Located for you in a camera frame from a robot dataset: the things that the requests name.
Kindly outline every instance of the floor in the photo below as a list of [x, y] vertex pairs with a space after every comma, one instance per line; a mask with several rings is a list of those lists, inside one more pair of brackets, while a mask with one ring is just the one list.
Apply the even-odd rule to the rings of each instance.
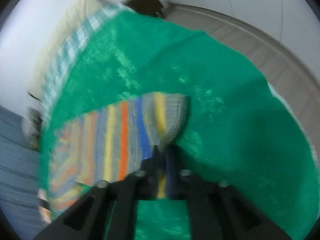
[[249, 58], [291, 106], [320, 157], [320, 85], [290, 51], [260, 30], [217, 12], [173, 4], [165, 13], [166, 20], [201, 29]]

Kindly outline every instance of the striped cloth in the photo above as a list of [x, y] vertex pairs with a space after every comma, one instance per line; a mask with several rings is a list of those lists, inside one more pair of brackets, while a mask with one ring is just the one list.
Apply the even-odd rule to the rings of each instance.
[[[83, 191], [104, 179], [122, 180], [173, 141], [186, 116], [181, 94], [149, 93], [83, 114], [57, 133], [50, 162], [50, 204], [55, 215], [72, 205]], [[164, 179], [159, 197], [164, 197]]]
[[43, 128], [48, 128], [50, 124], [51, 111], [60, 97], [62, 86], [68, 79], [77, 55], [87, 47], [93, 34], [98, 32], [104, 24], [123, 10], [132, 11], [123, 4], [106, 5], [82, 21], [80, 27], [74, 30], [61, 44], [42, 86], [41, 107], [43, 111]]

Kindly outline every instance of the green surface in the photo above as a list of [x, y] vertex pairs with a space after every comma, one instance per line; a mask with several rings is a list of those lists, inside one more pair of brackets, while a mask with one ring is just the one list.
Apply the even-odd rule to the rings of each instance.
[[[47, 188], [55, 129], [153, 91], [191, 97], [177, 142], [189, 168], [205, 179], [227, 180], [293, 240], [306, 236], [318, 215], [318, 172], [307, 140], [265, 77], [204, 32], [130, 12], [108, 22], [79, 55], [43, 135], [41, 186]], [[185, 219], [181, 204], [140, 202], [136, 239], [187, 239]]]

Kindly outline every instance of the striped towel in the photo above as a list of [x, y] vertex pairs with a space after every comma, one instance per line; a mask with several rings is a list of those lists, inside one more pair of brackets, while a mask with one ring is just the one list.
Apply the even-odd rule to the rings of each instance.
[[[56, 215], [72, 205], [82, 185], [122, 180], [174, 140], [186, 116], [186, 97], [159, 92], [111, 104], [68, 121], [50, 162], [50, 204]], [[158, 197], [164, 197], [165, 177]]]

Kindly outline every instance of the wall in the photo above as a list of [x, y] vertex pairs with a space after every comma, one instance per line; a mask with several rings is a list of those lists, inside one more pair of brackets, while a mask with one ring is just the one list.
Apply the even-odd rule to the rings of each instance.
[[26, 81], [39, 50], [76, 0], [20, 0], [0, 32], [0, 105], [26, 115]]
[[320, 22], [305, 0], [168, 0], [238, 18], [281, 42], [320, 82]]

